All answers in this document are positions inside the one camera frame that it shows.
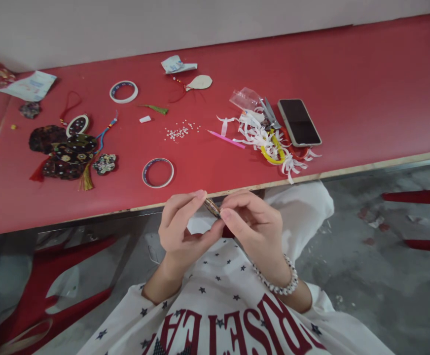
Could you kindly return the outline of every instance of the red table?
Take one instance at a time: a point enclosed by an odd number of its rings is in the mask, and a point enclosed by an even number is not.
[[[203,96],[189,92],[179,102],[167,103],[178,87],[164,75],[160,62],[174,54],[199,65],[197,71],[179,74],[182,81],[198,74],[213,78]],[[215,115],[239,116],[228,99],[244,86],[266,95],[278,118],[279,99],[301,98],[306,104],[323,140],[315,152],[323,156],[310,162],[298,181],[430,159],[430,15],[46,72],[59,80],[41,102],[43,111],[35,120],[20,115],[20,99],[11,98],[6,109],[3,99],[0,106],[5,111],[0,131],[0,233],[143,209],[200,188],[220,195],[241,187],[286,183],[280,169],[259,152],[239,149],[205,132],[220,131]],[[110,87],[121,80],[139,87],[132,103],[119,105],[108,97]],[[119,111],[104,148],[119,156],[119,169],[103,177],[93,174],[95,189],[87,192],[77,191],[78,181],[28,180],[44,158],[29,150],[29,135],[36,127],[59,124],[70,90],[77,91],[83,103],[67,121],[87,112],[93,121],[89,134],[100,133]],[[169,114],[138,104],[167,107]],[[139,123],[148,114],[153,121]],[[174,143],[166,137],[166,128],[179,128],[184,120],[200,125],[200,132],[192,130]],[[11,124],[18,129],[11,130]],[[239,136],[236,129],[229,124],[227,136]],[[144,165],[156,157],[169,159],[176,168],[174,180],[162,189],[151,189],[141,179]]]

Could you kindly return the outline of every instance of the hand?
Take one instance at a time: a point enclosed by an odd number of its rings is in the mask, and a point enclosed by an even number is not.
[[[204,204],[207,192],[199,190],[190,194],[172,196],[162,211],[159,236],[166,256],[161,266],[168,278],[181,278],[218,239],[224,223],[216,221],[204,234],[190,234],[189,219]]]
[[[279,211],[253,193],[239,190],[225,197],[221,217],[263,276],[275,286],[287,286],[292,274],[282,251]]]

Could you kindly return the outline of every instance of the small white eraser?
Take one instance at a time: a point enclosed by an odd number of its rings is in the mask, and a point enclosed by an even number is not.
[[[146,116],[146,117],[140,118],[140,122],[141,122],[141,123],[149,122],[150,120],[151,120],[151,117],[149,117],[149,116]]]

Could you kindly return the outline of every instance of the green tassel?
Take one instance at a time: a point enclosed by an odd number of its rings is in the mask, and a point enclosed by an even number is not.
[[[139,105],[139,106],[149,107],[149,108],[153,109],[154,111],[163,114],[164,116],[166,115],[167,111],[169,111],[168,108],[162,108],[162,107],[153,106],[153,105]]]

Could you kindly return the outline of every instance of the pink pencil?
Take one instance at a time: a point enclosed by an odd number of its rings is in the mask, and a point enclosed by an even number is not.
[[[234,141],[232,141],[231,139],[228,139],[227,137],[224,137],[224,136],[222,136],[222,135],[219,135],[218,133],[215,133],[215,132],[213,132],[213,131],[209,131],[209,130],[207,130],[207,132],[212,133],[215,137],[222,138],[224,141],[227,141],[227,142],[229,142],[229,143],[232,143],[232,144],[234,144],[234,145],[236,145],[236,146],[240,147],[241,149],[245,149],[245,146],[244,146],[243,144],[239,144],[239,143],[237,143],[237,142],[234,142]]]

